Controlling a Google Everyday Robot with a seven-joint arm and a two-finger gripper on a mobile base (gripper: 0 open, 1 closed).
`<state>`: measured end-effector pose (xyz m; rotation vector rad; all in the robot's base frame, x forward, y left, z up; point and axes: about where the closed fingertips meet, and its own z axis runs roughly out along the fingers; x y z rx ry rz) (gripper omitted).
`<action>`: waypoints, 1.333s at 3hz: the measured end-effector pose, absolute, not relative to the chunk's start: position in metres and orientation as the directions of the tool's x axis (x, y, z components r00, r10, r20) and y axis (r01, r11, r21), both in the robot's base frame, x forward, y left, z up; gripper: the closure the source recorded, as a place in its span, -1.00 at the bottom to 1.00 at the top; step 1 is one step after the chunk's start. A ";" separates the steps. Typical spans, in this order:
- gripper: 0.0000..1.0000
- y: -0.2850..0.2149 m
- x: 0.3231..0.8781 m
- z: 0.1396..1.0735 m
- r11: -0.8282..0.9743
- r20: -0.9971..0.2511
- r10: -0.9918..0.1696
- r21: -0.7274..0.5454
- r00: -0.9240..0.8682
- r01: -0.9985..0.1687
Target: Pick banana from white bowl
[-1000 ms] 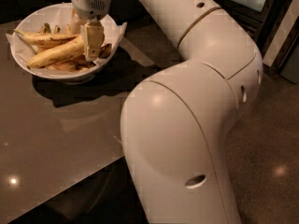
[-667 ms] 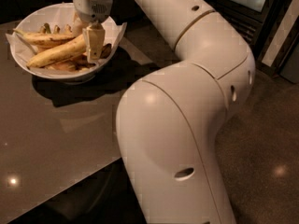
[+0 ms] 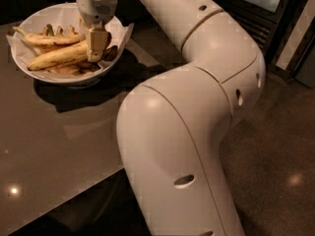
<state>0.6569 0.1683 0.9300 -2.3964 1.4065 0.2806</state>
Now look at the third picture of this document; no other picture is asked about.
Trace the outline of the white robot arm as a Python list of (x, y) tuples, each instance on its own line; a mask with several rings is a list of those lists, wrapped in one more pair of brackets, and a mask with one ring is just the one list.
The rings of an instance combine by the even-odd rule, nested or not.
[(185, 65), (134, 87), (117, 114), (122, 163), (152, 236), (245, 236), (220, 143), (253, 108), (263, 54), (212, 0), (140, 0)]

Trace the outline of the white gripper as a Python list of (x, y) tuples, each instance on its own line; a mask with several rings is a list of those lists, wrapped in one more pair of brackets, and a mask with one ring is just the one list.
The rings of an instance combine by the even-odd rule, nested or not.
[(76, 0), (76, 3), (80, 28), (88, 30), (88, 61), (98, 62), (108, 40), (108, 32), (103, 29), (115, 15), (117, 0)]

